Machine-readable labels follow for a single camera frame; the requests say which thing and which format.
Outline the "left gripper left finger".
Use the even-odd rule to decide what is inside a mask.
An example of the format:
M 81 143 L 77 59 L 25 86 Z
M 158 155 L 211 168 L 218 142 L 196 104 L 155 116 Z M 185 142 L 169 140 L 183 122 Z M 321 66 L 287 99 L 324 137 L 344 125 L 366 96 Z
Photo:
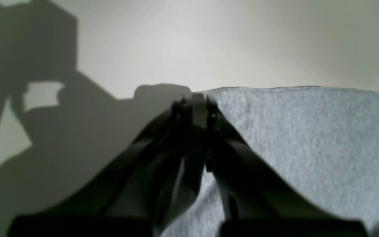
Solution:
M 193 103 L 175 100 L 95 178 L 9 237 L 157 237 L 193 204 Z

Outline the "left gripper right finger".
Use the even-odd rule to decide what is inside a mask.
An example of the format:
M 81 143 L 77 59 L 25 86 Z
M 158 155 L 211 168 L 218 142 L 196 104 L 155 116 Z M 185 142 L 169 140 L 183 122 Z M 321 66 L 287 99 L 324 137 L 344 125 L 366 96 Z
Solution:
M 214 98 L 192 95 L 193 121 L 205 133 L 205 167 L 225 213 L 220 237 L 367 237 L 357 220 L 337 218 L 295 191 L 226 120 Z

